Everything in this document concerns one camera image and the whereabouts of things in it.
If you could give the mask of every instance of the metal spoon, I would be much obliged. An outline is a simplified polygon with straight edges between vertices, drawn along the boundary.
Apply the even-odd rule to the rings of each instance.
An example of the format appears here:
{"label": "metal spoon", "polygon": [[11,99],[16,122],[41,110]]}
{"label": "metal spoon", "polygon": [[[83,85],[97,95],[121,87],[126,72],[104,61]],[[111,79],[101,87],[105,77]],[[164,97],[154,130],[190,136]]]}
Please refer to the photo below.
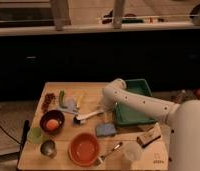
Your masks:
{"label": "metal spoon", "polygon": [[100,157],[97,158],[97,160],[95,161],[95,165],[100,165],[104,162],[105,158],[107,156],[109,156],[110,154],[112,154],[114,151],[116,151],[119,147],[121,147],[123,145],[123,142],[119,142],[114,148],[112,148],[108,153],[101,155]]}

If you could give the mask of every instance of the red bowl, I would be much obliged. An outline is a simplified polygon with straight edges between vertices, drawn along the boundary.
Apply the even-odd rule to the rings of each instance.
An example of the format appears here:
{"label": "red bowl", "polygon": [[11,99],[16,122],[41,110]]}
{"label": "red bowl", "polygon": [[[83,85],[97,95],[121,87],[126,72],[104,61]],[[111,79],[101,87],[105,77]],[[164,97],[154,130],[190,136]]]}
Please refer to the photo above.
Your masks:
{"label": "red bowl", "polygon": [[96,161],[99,149],[99,143],[93,134],[81,133],[71,141],[68,152],[75,164],[88,167]]}

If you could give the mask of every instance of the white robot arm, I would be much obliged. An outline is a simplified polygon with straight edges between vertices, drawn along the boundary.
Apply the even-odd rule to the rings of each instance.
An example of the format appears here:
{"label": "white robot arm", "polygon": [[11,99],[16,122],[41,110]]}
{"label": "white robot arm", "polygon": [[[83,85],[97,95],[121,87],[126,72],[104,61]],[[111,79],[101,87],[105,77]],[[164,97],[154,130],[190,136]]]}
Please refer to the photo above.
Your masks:
{"label": "white robot arm", "polygon": [[171,127],[169,171],[200,171],[200,100],[182,105],[127,92],[116,79],[103,88],[102,107],[113,110],[116,102],[146,113]]}

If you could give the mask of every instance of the green tray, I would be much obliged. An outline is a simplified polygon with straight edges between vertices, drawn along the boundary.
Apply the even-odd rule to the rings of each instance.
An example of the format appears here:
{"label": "green tray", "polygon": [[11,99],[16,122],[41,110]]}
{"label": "green tray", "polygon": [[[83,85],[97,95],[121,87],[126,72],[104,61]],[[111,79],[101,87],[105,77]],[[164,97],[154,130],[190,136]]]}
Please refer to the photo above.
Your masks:
{"label": "green tray", "polygon": [[[145,79],[125,80],[125,82],[127,84],[127,91],[145,96],[152,96]],[[114,116],[117,126],[151,124],[156,122],[153,118],[124,104],[118,104],[116,106]]]}

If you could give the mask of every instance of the cable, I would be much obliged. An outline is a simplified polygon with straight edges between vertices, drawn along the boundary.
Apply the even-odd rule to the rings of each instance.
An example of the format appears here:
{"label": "cable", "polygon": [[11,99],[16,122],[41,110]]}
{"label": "cable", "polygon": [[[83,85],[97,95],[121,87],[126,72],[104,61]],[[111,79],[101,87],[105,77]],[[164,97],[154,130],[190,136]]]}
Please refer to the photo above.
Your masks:
{"label": "cable", "polygon": [[3,127],[0,125],[0,129],[7,135],[9,136],[12,140],[14,140],[16,143],[21,144],[17,139],[15,139],[14,137],[12,137],[5,129],[3,129]]}

